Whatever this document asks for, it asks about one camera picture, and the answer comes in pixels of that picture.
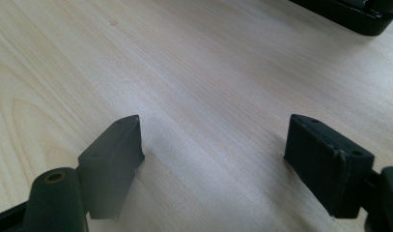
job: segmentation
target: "tabletop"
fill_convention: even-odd
[[[302,114],[393,165],[393,22],[364,37],[287,0],[0,0],[0,212],[134,114],[146,159],[91,231],[363,231],[283,156]]]

